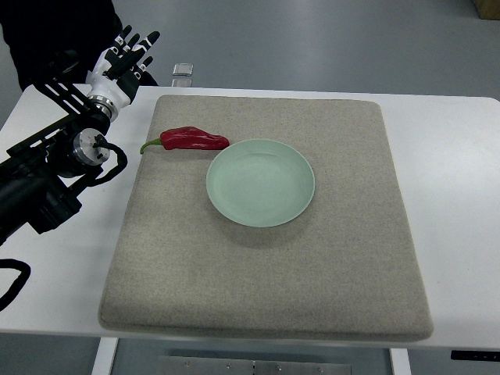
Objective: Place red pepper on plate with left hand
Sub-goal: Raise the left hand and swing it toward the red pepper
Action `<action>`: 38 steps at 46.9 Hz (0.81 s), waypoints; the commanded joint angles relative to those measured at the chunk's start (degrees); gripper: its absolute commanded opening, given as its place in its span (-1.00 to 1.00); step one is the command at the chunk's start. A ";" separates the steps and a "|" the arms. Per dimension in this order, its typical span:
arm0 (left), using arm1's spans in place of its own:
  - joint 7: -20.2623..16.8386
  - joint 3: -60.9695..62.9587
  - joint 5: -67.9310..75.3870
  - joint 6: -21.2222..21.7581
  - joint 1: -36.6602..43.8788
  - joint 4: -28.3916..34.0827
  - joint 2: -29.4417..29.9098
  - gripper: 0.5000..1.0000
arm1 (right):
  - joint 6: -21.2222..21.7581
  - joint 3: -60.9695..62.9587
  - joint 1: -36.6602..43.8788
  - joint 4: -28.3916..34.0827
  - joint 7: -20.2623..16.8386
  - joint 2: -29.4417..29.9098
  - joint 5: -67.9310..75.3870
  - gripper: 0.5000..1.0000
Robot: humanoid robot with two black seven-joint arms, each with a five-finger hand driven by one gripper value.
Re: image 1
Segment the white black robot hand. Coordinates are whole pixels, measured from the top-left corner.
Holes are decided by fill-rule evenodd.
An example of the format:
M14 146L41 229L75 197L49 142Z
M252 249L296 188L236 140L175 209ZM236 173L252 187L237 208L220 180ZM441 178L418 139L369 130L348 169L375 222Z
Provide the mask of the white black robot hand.
M141 38L139 34L131 36L131 31L130 25L120 31L86 79L91 86L87 97L110 119L133 102L140 86L157 85L148 72L153 58L147 52L158 41L160 33L153 31Z

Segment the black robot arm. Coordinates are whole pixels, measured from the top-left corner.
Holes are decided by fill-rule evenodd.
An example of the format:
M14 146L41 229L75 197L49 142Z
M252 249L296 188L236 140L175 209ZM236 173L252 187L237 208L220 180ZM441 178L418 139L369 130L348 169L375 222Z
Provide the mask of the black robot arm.
M54 230L80 211L80 193L112 180L128 164L105 136L130 100L96 73L83 94L66 81L77 63L76 52L58 52L32 80L67 114L8 149L1 164L2 241L26 223L39 234Z

